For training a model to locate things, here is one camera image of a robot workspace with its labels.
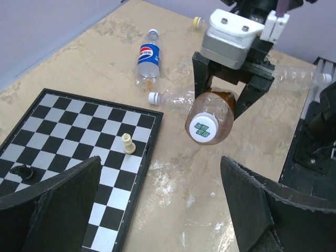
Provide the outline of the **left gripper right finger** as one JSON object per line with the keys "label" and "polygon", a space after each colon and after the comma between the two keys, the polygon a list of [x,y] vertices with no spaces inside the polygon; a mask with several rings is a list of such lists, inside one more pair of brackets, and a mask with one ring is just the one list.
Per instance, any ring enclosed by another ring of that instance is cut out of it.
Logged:
{"label": "left gripper right finger", "polygon": [[222,156],[240,251],[335,251],[335,202],[296,191]]}

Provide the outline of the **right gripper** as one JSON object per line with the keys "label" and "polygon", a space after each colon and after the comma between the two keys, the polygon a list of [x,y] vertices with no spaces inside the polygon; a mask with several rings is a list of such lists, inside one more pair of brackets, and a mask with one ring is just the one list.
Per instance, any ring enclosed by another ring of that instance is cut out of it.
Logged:
{"label": "right gripper", "polygon": [[246,84],[234,107],[236,120],[269,91],[275,79],[272,76],[275,66],[270,63],[267,56],[273,47],[274,44],[271,42],[255,39],[243,65],[237,70],[214,62],[196,51],[192,57],[194,97],[197,98],[209,91],[213,76],[233,85],[239,82]]}

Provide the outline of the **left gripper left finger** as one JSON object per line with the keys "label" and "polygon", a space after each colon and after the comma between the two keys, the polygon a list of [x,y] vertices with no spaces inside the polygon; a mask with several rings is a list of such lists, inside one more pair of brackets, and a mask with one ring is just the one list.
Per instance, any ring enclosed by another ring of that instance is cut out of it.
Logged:
{"label": "left gripper left finger", "polygon": [[102,165],[91,157],[1,197],[1,251],[80,251]]}

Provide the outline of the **amber drink bottle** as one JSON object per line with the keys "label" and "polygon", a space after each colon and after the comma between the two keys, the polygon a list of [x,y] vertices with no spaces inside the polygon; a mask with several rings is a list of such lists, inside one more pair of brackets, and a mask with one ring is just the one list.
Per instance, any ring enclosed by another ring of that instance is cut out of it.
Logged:
{"label": "amber drink bottle", "polygon": [[210,89],[193,102],[185,122],[188,136],[197,144],[214,145],[224,141],[234,123],[235,93]]}

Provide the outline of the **white bottle cap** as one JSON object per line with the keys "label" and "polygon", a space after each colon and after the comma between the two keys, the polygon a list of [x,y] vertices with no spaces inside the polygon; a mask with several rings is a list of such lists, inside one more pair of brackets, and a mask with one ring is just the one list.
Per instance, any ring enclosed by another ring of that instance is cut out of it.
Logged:
{"label": "white bottle cap", "polygon": [[218,120],[208,112],[201,112],[194,116],[189,125],[189,133],[193,140],[199,143],[211,141],[218,131]]}

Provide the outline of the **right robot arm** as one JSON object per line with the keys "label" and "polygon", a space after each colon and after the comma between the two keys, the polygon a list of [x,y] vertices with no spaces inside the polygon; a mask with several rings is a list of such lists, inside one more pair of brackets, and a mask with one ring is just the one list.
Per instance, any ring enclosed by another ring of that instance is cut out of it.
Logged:
{"label": "right robot arm", "polygon": [[209,18],[199,51],[192,57],[194,96],[211,90],[217,77],[245,87],[232,108],[237,119],[267,93],[275,66],[267,56],[284,30],[288,10],[303,1],[224,1],[230,11],[215,9]]}

